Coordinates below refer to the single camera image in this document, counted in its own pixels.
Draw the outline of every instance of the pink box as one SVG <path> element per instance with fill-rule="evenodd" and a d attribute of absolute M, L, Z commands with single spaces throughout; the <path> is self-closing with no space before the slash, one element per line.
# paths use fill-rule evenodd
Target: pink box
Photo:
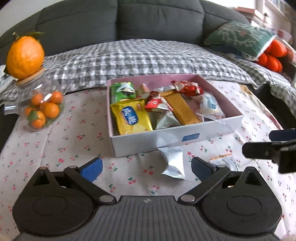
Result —
<path fill-rule="evenodd" d="M 129 135 L 115 136 L 110 107 L 107 107 L 108 129 L 111 145 L 116 156 L 127 156 L 155 151 L 160 147 L 180 146 L 187 143 L 211 139 L 219 135 L 234 132 L 241 126 L 243 114 L 214 86 L 196 74 L 160 74 L 126 77 L 109 80 L 107 83 L 107 103 L 110 103 L 110 85 L 119 82 L 132 82 L 135 88 L 146 83 L 152 90 L 171 85 L 171 81 L 188 80 L 196 82 L 217 99 L 227 118 L 219 121 L 207 121 L 198 124 L 171 127 Z"/>

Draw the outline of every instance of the gray ribbed panel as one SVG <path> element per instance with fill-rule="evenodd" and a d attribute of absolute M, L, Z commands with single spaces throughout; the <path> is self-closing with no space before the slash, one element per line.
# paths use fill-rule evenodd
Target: gray ribbed panel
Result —
<path fill-rule="evenodd" d="M 229 237 L 208 226 L 193 206 L 172 196 L 124 196 L 102 206 L 83 228 L 60 237 L 21 234 L 15 241 L 278 241 L 273 235 L 243 239 Z"/>

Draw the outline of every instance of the sofa backrest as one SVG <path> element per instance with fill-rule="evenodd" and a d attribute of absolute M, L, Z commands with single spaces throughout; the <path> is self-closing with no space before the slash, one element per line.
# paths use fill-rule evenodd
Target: sofa backrest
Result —
<path fill-rule="evenodd" d="M 231 20 L 248 23 L 242 14 L 204 0 L 65 0 L 7 30 L 0 37 L 0 64 L 6 62 L 13 32 L 44 32 L 40 40 L 49 56 L 120 39 L 199 44 Z"/>

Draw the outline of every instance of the glass teapot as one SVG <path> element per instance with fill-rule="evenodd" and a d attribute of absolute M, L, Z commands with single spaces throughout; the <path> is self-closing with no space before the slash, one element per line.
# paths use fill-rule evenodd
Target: glass teapot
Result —
<path fill-rule="evenodd" d="M 45 129 L 56 122 L 64 112 L 65 102 L 62 86 L 57 79 L 49 78 L 41 67 L 33 75 L 16 82 L 19 89 L 17 101 L 4 104 L 4 114 L 18 114 L 27 119 L 27 127 L 32 131 Z"/>

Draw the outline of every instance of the blue oval logo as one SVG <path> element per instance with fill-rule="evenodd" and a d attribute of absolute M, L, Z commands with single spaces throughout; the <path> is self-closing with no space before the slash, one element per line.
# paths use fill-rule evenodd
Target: blue oval logo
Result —
<path fill-rule="evenodd" d="M 139 118 L 135 112 L 135 110 L 131 106 L 126 106 L 122 109 L 121 113 L 123 114 L 126 122 L 133 126 L 138 123 Z"/>

